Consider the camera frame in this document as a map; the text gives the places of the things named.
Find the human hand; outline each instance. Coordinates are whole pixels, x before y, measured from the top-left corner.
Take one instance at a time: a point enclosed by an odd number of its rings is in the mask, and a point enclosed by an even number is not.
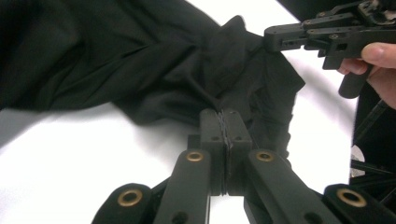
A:
[[[344,59],[338,72],[363,74],[370,63],[374,65],[367,82],[388,106],[396,109],[396,45],[373,43],[361,51],[361,59]]]

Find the white surface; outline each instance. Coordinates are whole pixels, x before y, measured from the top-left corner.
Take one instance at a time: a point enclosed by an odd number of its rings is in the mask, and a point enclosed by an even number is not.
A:
[[[219,24],[243,16],[258,35],[296,20],[275,0],[191,0]],[[316,52],[285,52],[306,82],[290,124],[290,161],[308,187],[346,183],[355,100],[338,96],[341,76]],[[172,120],[136,126],[111,104],[70,113],[0,113],[0,223],[91,223],[117,187],[154,187],[168,177],[188,134]],[[242,198],[213,197],[210,223],[248,223]]]

